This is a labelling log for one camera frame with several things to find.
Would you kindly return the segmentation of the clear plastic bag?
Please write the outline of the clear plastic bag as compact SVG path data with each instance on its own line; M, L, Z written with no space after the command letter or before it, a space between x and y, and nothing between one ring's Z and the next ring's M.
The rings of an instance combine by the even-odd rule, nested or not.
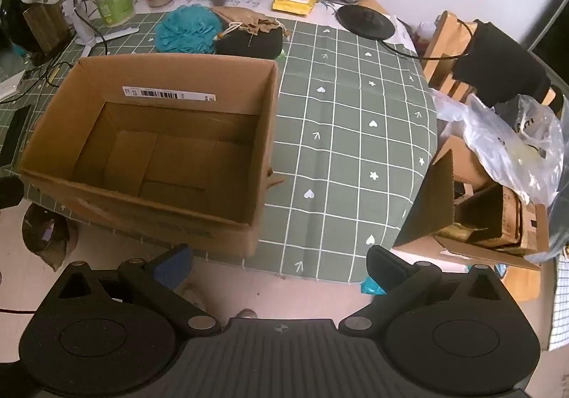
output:
M432 89L437 118L474 152L490 178L525 203L549 206L558 193L565 142L553 110L531 96L517 95L495 107L470 94L462 103Z

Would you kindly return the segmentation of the black kettle base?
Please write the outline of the black kettle base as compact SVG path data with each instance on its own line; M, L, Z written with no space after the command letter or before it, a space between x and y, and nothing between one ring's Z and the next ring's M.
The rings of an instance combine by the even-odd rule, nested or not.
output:
M395 33L395 26L386 16L361 5L341 6L336 19L347 31L374 41L390 39Z

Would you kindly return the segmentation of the black cloth on chair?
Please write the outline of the black cloth on chair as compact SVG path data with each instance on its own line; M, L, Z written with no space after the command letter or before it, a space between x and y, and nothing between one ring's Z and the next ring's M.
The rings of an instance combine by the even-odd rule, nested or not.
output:
M551 87L546 70L523 46L490 22L474 22L477 29L453 68L453 77L475 89L487 106L516 95L542 102Z

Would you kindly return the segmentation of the brown burlap pouch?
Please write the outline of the brown burlap pouch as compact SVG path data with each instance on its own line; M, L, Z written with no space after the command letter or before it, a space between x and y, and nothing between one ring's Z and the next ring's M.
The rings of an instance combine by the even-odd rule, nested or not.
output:
M273 30L281 30L283 36L288 39L290 32L276 18L242 7L214 6L211 11L219 17L227 27L220 32L215 40L219 41L233 31L240 30L252 36L260 33L269 33Z

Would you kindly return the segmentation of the white gimbal tripod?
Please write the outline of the white gimbal tripod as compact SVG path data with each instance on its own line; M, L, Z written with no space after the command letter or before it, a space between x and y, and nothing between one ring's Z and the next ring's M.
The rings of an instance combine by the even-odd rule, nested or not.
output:
M114 39L127 37L139 32L138 27L128 27L103 35L89 20L88 8L83 0L21 0L22 3L42 6L60 6L64 18L71 22L76 33L76 43L83 47L82 57L88 57L98 44L104 45L104 54L108 55L108 43Z

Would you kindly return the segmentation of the black sponge pad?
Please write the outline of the black sponge pad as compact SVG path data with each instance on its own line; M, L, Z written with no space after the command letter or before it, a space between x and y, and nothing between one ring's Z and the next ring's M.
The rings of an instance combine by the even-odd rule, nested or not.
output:
M215 53L256 59L277 59L283 50L283 32L273 29L252 35L244 30L233 30L214 40Z

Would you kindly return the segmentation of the teal bath loofah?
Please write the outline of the teal bath loofah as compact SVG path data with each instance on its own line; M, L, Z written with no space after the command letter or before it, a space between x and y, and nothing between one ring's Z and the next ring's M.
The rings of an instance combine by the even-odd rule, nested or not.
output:
M213 54L222 21L201 5L180 6L155 27L154 46L161 53Z

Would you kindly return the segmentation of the black kettle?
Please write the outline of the black kettle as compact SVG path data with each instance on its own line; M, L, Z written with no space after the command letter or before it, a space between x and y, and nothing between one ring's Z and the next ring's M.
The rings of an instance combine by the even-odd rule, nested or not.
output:
M46 5L2 0L1 23L11 42L30 55L34 66L54 58L72 38L61 3Z

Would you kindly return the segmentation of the green label jar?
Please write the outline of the green label jar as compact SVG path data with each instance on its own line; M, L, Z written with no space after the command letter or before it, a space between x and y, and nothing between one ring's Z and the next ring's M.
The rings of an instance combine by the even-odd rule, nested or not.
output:
M134 0L95 0L97 10L107 26L118 26L134 16Z

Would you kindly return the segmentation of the open cardboard box on floor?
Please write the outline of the open cardboard box on floor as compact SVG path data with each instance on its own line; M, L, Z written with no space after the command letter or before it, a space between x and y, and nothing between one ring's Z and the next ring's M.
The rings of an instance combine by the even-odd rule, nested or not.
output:
M440 146L394 244L425 258L533 271L528 258L548 247L546 207L494 182L456 136Z

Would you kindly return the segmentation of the wooden chair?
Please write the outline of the wooden chair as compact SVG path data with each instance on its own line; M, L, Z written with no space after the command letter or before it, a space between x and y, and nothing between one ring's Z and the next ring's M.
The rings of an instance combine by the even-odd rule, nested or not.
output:
M466 54L476 29L474 21L465 22L454 13L443 12L424 53L424 59L421 60L429 86L459 102L464 102L470 94L477 95L473 87L456 80L452 75L456 60ZM541 103L554 107L559 102L560 96L551 83L550 90Z

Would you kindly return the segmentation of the yellow wet wipes pack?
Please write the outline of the yellow wet wipes pack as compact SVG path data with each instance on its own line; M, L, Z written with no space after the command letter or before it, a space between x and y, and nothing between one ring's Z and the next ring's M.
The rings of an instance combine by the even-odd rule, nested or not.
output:
M274 0L272 10L297 16L307 16L316 3L317 0Z

